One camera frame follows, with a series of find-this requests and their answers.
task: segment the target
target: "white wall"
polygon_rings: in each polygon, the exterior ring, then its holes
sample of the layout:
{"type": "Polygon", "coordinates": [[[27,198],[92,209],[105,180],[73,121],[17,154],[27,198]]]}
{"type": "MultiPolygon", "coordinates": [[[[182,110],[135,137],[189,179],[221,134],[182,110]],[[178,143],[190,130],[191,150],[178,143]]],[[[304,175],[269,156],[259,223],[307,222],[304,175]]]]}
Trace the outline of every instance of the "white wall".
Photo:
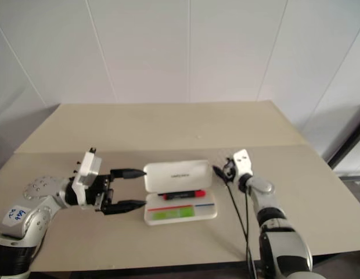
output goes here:
{"type": "Polygon", "coordinates": [[[263,99],[336,149],[360,108],[360,0],[0,0],[0,166],[58,103],[263,99]]]}

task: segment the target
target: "red stripe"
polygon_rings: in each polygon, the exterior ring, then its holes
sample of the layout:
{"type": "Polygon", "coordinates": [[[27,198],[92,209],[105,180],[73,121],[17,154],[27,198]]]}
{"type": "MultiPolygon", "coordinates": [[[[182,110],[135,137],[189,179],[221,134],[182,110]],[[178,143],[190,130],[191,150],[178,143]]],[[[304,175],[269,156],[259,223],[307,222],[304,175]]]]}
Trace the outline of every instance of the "red stripe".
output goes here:
{"type": "Polygon", "coordinates": [[[188,206],[193,206],[193,205],[168,206],[166,208],[151,208],[151,209],[148,209],[147,211],[165,210],[165,209],[174,209],[174,208],[186,208],[188,206]]]}

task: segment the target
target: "white pen case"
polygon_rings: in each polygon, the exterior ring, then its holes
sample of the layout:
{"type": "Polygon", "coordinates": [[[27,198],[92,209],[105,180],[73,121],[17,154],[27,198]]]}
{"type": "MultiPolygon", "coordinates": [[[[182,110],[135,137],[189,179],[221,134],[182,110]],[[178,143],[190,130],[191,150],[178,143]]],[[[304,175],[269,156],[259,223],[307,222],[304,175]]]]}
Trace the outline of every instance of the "white pen case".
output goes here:
{"type": "Polygon", "coordinates": [[[150,163],[147,175],[144,220],[148,225],[215,218],[217,206],[211,190],[213,170],[207,160],[150,163]],[[204,190],[205,196],[165,200],[159,194],[204,190]]]}

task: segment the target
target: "marker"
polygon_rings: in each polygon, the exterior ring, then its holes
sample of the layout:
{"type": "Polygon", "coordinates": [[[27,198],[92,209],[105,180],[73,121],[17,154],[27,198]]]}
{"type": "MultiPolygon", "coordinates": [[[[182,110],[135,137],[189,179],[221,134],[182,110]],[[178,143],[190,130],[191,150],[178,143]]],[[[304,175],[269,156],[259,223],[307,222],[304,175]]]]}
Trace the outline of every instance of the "marker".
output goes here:
{"type": "Polygon", "coordinates": [[[185,192],[172,192],[172,193],[165,193],[161,194],[163,199],[170,200],[170,199],[185,199],[185,198],[200,198],[205,196],[206,192],[204,190],[197,190],[197,191],[185,191],[185,192]]]}

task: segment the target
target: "dark floor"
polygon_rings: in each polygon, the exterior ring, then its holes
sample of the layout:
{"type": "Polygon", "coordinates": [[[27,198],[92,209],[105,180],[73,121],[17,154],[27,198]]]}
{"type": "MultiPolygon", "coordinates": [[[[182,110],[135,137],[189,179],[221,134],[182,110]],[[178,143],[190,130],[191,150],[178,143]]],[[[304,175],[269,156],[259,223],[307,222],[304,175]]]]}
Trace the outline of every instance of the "dark floor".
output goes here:
{"type": "MultiPolygon", "coordinates": [[[[360,184],[346,183],[349,190],[360,202],[360,184]]],[[[360,279],[360,251],[344,253],[317,264],[314,272],[327,279],[360,279]]],[[[57,278],[67,279],[70,273],[50,273],[57,278]]],[[[123,276],[120,279],[248,279],[244,269],[219,269],[207,271],[187,271],[181,273],[151,274],[145,276],[123,276]]]]}

